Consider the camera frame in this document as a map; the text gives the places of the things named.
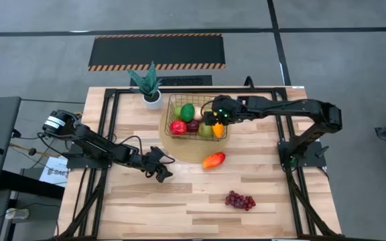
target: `wooden table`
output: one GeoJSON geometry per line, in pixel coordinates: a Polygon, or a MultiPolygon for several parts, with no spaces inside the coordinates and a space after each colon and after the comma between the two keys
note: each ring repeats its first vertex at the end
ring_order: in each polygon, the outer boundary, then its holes
{"type": "MultiPolygon", "coordinates": [[[[105,88],[101,87],[92,87],[88,91],[82,122],[94,131],[98,129],[104,92],[105,88]]],[[[162,95],[164,109],[169,95],[162,95]]],[[[271,98],[270,94],[253,95],[271,98]]],[[[287,95],[289,100],[306,98],[306,91],[287,87],[287,95]]],[[[105,135],[111,106],[110,102],[105,135]]],[[[142,138],[144,152],[151,145],[163,149],[157,130],[162,111],[148,111],[140,94],[122,94],[115,125],[116,142],[138,135],[142,138]]],[[[312,124],[304,117],[294,117],[293,122],[297,135],[312,124]]],[[[176,161],[167,165],[174,176],[164,183],[145,178],[144,173],[136,169],[113,165],[107,179],[98,238],[296,237],[287,181],[276,148],[278,140],[274,116],[232,125],[231,137],[224,150],[227,158],[221,168],[204,171],[200,164],[176,161]],[[252,195],[257,206],[248,212],[225,206],[224,197],[230,190],[252,195]]],[[[135,140],[128,143],[138,145],[135,140]]],[[[70,172],[58,220],[61,231],[71,222],[82,172],[70,172]]],[[[326,176],[313,167],[304,168],[304,173],[311,204],[328,226],[340,233],[326,176]]],[[[87,175],[82,188],[83,198],[87,175]]],[[[300,203],[299,207],[306,234],[304,209],[300,203]]],[[[92,227],[94,208],[91,210],[86,234],[90,234],[92,227]]]]}

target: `floor mat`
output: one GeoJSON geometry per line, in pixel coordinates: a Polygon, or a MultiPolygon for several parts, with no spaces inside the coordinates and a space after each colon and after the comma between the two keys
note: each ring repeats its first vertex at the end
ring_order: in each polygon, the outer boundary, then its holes
{"type": "Polygon", "coordinates": [[[219,33],[103,35],[94,40],[89,71],[222,69],[219,33]]]}
{"type": "MultiPolygon", "coordinates": [[[[157,77],[162,86],[212,86],[212,76],[164,76],[157,77]]],[[[131,86],[137,84],[131,78],[131,86]]]]}

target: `paper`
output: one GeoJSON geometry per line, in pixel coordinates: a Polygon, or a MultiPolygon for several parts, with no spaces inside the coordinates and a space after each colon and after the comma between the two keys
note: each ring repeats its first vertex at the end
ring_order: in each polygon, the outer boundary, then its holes
{"type": "Polygon", "coordinates": [[[41,173],[40,181],[65,187],[68,180],[67,162],[68,160],[64,157],[49,157],[46,167],[41,173]]]}

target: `wire basket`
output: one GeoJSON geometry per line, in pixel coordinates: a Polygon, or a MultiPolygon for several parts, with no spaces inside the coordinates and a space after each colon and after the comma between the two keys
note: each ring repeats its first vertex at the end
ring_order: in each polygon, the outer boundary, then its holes
{"type": "MultiPolygon", "coordinates": [[[[227,127],[224,127],[224,133],[221,138],[217,138],[214,135],[212,137],[201,137],[198,132],[187,132],[184,135],[171,135],[169,132],[170,125],[175,121],[174,110],[178,106],[184,106],[185,104],[193,104],[195,107],[202,107],[205,103],[214,100],[214,96],[197,96],[187,94],[172,94],[169,97],[168,113],[166,115],[165,134],[178,139],[190,139],[201,141],[221,141],[227,137],[227,127]]],[[[204,107],[203,112],[211,110],[211,104],[209,103],[204,107]]]]}

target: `gray floor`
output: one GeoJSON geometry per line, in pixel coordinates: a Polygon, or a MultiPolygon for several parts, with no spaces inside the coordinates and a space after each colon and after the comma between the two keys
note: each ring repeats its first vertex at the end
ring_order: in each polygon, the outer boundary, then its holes
{"type": "MultiPolygon", "coordinates": [[[[274,2],[280,27],[386,27],[386,1],[274,2]]],[[[0,0],[0,31],[217,27],[271,27],[266,1],[0,0]]],[[[386,143],[373,130],[386,123],[386,32],[285,33],[281,38],[292,84],[342,109],[344,129],[322,142],[330,145],[328,173],[343,233],[386,240],[386,143]]],[[[92,43],[93,36],[0,37],[0,96],[84,102],[89,86],[128,85],[124,72],[86,71],[92,43]]],[[[215,85],[241,84],[251,75],[258,85],[282,85],[271,33],[224,34],[224,49],[224,70],[161,74],[212,74],[215,85]]],[[[22,102],[16,128],[33,136],[51,110],[82,107],[22,102]]],[[[15,142],[44,150],[37,141],[15,142]]],[[[10,151],[5,169],[33,164],[10,151]]],[[[54,231],[51,221],[18,226],[15,240],[54,231]]]]}

